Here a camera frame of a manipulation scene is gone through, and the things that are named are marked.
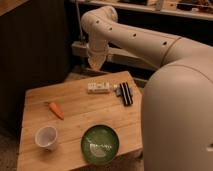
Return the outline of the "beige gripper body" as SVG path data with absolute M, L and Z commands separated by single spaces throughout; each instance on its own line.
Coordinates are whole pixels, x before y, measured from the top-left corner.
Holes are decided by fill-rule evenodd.
M 100 70 L 106 58 L 106 52 L 88 51 L 88 63 L 93 70 Z

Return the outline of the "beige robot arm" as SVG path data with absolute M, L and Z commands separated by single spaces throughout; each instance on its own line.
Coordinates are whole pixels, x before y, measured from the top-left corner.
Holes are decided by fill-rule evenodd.
M 156 68 L 142 95 L 144 171 L 213 171 L 213 47 L 120 24 L 112 6 L 81 24 L 91 61 L 112 43 Z

